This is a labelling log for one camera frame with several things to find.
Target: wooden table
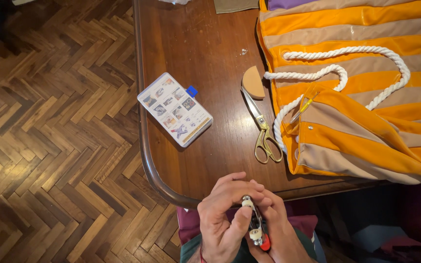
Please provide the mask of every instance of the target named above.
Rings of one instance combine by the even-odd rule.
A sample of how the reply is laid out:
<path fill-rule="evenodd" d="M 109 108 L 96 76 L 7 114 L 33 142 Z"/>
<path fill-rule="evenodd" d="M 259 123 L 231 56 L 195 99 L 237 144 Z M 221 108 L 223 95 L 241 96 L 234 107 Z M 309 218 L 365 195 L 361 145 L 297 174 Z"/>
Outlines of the wooden table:
<path fill-rule="evenodd" d="M 197 101 L 214 117 L 212 126 L 184 149 L 140 107 L 142 161 L 152 187 L 177 206 L 195 208 L 220 177 L 238 171 L 285 200 L 381 184 L 292 175 L 286 161 L 264 165 L 256 160 L 259 130 L 240 85 L 251 66 L 256 65 L 261 76 L 266 68 L 256 39 L 257 16 L 258 10 L 217 15 L 213 0 L 192 0 L 184 6 L 134 0 L 138 92 L 168 72 L 182 86 L 194 86 Z M 273 123 L 270 83 L 264 84 L 266 98 L 257 104 Z"/>

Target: gold scissors handle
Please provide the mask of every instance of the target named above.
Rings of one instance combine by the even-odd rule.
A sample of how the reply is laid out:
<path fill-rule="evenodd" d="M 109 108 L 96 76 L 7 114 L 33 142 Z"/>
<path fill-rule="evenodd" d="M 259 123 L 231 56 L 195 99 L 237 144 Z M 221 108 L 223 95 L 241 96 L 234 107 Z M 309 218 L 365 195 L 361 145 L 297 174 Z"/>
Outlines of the gold scissors handle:
<path fill-rule="evenodd" d="M 256 122 L 259 124 L 259 128 L 261 129 L 261 131 L 259 132 L 259 136 L 258 136 L 258 140 L 256 141 L 256 147 L 254 148 L 254 155 L 256 156 L 256 159 L 262 163 L 262 164 L 266 164 L 269 162 L 269 158 L 271 158 L 273 161 L 275 162 L 280 162 L 282 161 L 282 158 L 284 157 L 284 154 L 282 152 L 282 148 L 278 145 L 277 141 L 272 138 L 272 136 L 270 135 L 269 132 L 269 125 L 267 124 L 264 116 L 259 116 L 256 118 Z M 267 141 L 271 141 L 278 149 L 279 153 L 280 153 L 280 158 L 275 158 L 274 154 L 272 153 L 271 148 L 269 147 L 269 144 Z M 265 160 L 261 160 L 258 156 L 258 147 L 260 147 L 261 149 L 264 150 L 264 152 L 266 153 L 266 159 Z"/>

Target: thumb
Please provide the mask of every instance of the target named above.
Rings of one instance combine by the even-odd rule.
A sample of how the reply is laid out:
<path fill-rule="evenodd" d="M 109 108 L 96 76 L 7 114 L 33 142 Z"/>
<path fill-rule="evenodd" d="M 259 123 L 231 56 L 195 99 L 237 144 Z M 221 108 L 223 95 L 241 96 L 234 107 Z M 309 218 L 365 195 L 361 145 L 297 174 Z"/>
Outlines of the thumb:
<path fill-rule="evenodd" d="M 222 239 L 226 239 L 229 242 L 237 242 L 240 244 L 241 239 L 248 232 L 249 223 L 251 222 L 251 216 L 253 215 L 253 209 L 248 206 L 242 206 L 235 213 L 235 217 L 231 221 L 230 227 L 225 231 Z"/>
<path fill-rule="evenodd" d="M 248 243 L 249 253 L 254 257 L 258 263 L 274 263 L 274 260 L 270 255 L 258 246 L 255 246 L 253 241 L 249 238 L 249 234 L 245 236 L 246 242 Z"/>

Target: rope handle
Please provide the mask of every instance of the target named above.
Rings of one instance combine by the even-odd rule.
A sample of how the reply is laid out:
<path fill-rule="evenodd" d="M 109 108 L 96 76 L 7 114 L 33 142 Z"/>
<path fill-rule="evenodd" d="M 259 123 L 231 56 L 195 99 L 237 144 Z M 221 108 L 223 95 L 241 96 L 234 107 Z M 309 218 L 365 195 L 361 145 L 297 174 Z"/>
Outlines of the rope handle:
<path fill-rule="evenodd" d="M 328 57 L 335 57 L 342 54 L 350 54 L 350 53 L 377 53 L 381 54 L 396 64 L 397 68 L 401 73 L 401 79 L 396 82 L 395 84 L 390 85 L 386 89 L 384 89 L 378 96 L 376 96 L 368 105 L 365 107 L 372 111 L 375 109 L 378 104 L 380 104 L 383 100 L 389 97 L 393 92 L 398 89 L 403 88 L 407 82 L 410 80 L 410 70 L 407 65 L 404 63 L 404 60 L 396 54 L 394 51 L 385 48 L 385 47 L 378 47 L 378 46 L 356 46 L 356 47 L 344 47 L 341 49 L 336 49 L 333 51 L 328 52 L 316 52 L 316 53 L 307 53 L 307 52 L 286 52 L 282 54 L 282 58 L 285 60 L 292 60 L 292 59 L 304 59 L 304 60 L 315 60 L 320 58 L 328 58 Z M 334 90 L 335 91 L 342 91 L 345 86 L 347 85 L 347 71 L 339 65 L 330 65 L 327 66 L 316 73 L 296 73 L 296 72 L 280 72 L 280 73 L 269 73 L 266 72 L 264 77 L 268 80 L 278 80 L 278 79 L 297 79 L 297 80 L 310 80 L 314 81 L 322 76 L 330 73 L 336 72 L 339 75 L 339 85 L 337 85 Z M 279 146 L 282 148 L 284 153 L 287 154 L 287 148 L 282 141 L 282 132 L 281 132 L 281 125 L 282 119 L 289 113 L 289 111 L 293 110 L 296 106 L 298 106 L 301 102 L 301 98 L 303 98 L 304 94 L 301 94 L 300 97 L 295 99 L 294 101 L 290 102 L 288 105 L 285 105 L 277 114 L 276 119 L 274 120 L 274 135 L 276 137 L 276 141 Z"/>

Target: sponge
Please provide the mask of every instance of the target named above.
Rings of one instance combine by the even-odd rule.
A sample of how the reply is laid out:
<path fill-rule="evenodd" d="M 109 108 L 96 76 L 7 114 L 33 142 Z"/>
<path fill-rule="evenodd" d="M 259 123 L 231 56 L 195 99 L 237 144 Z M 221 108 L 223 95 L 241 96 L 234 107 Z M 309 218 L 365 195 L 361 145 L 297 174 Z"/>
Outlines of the sponge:
<path fill-rule="evenodd" d="M 266 94 L 264 94 L 264 87 L 262 86 L 262 81 L 256 66 L 246 70 L 245 74 L 243 75 L 241 84 L 253 99 L 262 100 L 264 97 L 266 97 Z"/>

